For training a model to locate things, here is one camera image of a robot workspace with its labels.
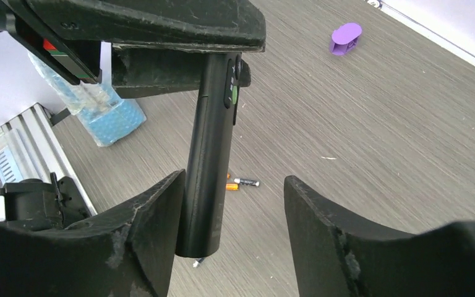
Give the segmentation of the dark AAA battery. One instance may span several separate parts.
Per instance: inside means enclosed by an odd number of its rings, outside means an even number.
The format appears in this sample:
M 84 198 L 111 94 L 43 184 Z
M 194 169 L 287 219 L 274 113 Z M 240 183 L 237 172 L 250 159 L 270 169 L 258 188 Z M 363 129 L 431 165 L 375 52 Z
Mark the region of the dark AAA battery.
M 201 257 L 201 258 L 196 259 L 194 261 L 194 263 L 192 264 L 193 268 L 199 267 L 205 259 L 206 259 L 205 257 Z

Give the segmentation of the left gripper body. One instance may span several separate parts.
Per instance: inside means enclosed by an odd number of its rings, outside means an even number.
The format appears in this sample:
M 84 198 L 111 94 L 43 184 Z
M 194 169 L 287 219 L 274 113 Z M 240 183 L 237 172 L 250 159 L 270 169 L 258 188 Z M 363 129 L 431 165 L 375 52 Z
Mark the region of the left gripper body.
M 7 32 L 72 85 L 98 84 L 102 80 L 101 43 L 63 39 L 27 1 L 0 1 L 1 32 Z

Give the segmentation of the black remote control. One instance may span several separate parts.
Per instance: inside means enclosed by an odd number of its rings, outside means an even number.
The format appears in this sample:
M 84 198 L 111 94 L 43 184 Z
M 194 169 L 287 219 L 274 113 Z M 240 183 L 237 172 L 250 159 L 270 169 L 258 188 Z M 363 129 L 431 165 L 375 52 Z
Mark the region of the black remote control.
M 220 246 L 236 103 L 239 53 L 209 54 L 202 71 L 176 255 L 208 257 Z

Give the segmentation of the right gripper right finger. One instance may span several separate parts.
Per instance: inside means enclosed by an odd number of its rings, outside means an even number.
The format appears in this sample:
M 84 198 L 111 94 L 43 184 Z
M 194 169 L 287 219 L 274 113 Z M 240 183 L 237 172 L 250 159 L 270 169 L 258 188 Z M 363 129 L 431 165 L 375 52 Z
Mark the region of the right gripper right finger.
M 301 296 L 475 296 L 475 221 L 414 235 L 366 219 L 296 176 L 285 215 Z

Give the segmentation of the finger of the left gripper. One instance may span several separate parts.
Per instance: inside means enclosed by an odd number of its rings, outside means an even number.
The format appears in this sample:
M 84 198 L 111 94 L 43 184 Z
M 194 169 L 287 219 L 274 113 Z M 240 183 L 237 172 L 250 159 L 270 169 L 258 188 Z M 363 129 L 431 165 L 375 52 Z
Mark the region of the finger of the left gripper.
M 250 1 L 8 1 L 43 37 L 121 48 L 263 52 L 265 17 Z
M 171 49 L 111 49 L 111 85 L 121 98 L 198 90 L 208 53 Z

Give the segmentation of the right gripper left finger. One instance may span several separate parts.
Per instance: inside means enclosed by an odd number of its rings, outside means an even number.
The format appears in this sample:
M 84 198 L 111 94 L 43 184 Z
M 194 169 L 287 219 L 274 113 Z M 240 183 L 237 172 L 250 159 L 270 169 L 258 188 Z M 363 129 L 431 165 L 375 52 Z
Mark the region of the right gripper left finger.
M 185 172 L 57 230 L 0 223 L 0 296 L 166 296 Z

